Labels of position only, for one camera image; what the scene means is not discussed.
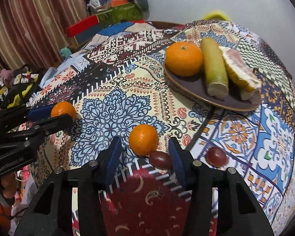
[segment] plate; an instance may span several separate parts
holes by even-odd
[[[231,81],[229,81],[229,94],[224,100],[210,97],[206,91],[205,74],[203,72],[192,77],[181,77],[173,74],[164,66],[164,74],[180,89],[211,105],[236,112],[250,112],[261,104],[259,91],[256,91],[251,101],[243,101],[240,98],[239,88]]]

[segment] curtain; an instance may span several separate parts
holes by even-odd
[[[85,17],[84,0],[0,0],[0,68],[47,70],[61,62],[65,29]]]

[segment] small orange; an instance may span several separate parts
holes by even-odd
[[[156,151],[159,135],[156,129],[147,124],[135,126],[129,135],[129,146],[139,156],[149,155]]]
[[[61,101],[53,107],[50,117],[56,117],[65,113],[69,114],[73,120],[76,118],[76,110],[74,106],[67,101]]]
[[[176,42],[166,49],[165,66],[178,76],[196,75],[202,64],[202,51],[193,42]]]

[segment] patterned tablecloth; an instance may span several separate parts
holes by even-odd
[[[164,77],[164,49],[177,41],[200,44],[205,36],[237,49],[262,80],[262,104],[255,111],[237,113],[194,101]],[[120,136],[126,154],[109,191],[100,193],[108,234],[181,235],[191,193],[181,190],[171,171],[155,169],[128,147],[132,128],[145,123],[157,129],[160,151],[167,152],[171,136],[205,163],[211,146],[224,149],[228,164],[221,169],[237,169],[275,235],[282,232],[295,208],[295,91],[265,41],[225,21],[197,21],[167,30],[123,23],[97,34],[80,53],[85,53],[80,61],[33,101],[41,106],[67,100],[78,113],[68,132],[49,136],[40,147],[31,166],[38,185],[55,167],[80,167],[96,158],[113,136]],[[151,191],[154,198],[149,198]],[[214,189],[213,216],[217,195]],[[73,228],[78,232],[76,196],[73,189]],[[211,235],[215,222],[213,218]]]

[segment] checkered pattern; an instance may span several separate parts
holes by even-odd
[[[237,50],[249,67],[257,69],[280,88],[291,108],[295,109],[293,92],[291,90],[289,80],[282,69],[245,40],[240,41]]]

